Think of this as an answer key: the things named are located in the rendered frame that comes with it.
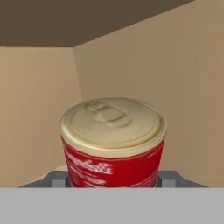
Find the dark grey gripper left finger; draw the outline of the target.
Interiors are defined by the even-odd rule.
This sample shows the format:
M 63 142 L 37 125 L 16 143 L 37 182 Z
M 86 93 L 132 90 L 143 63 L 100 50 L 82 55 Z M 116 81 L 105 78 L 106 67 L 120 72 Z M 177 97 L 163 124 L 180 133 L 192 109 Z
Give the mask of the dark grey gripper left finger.
M 54 187 L 65 188 L 70 186 L 71 183 L 68 171 L 50 171 L 42 179 L 24 185 L 24 187 L 50 187 L 50 188 Z

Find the tan wooden cabinet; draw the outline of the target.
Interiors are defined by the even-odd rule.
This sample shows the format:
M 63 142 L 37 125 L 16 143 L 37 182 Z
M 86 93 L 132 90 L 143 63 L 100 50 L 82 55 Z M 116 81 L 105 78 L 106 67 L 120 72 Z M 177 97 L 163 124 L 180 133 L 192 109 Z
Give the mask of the tan wooden cabinet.
M 0 47 L 0 187 L 63 169 L 62 114 L 106 96 L 165 113 L 162 169 L 224 187 L 224 0 L 194 0 L 75 47 Z

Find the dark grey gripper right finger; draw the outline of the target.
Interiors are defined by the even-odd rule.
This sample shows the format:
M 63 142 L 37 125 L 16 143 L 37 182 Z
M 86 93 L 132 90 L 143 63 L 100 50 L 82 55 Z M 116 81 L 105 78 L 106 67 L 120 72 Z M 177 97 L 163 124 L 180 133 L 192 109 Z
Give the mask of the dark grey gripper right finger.
M 203 187 L 203 185 L 183 178 L 177 171 L 159 171 L 156 187 Z

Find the red can with cream lid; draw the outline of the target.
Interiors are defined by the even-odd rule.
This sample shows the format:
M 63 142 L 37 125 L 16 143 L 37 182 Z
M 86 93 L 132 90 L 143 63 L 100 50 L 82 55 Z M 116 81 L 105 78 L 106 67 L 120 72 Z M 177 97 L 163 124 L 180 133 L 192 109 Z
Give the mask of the red can with cream lid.
M 150 104 L 109 97 L 70 108 L 59 123 L 73 187 L 156 185 L 167 121 Z

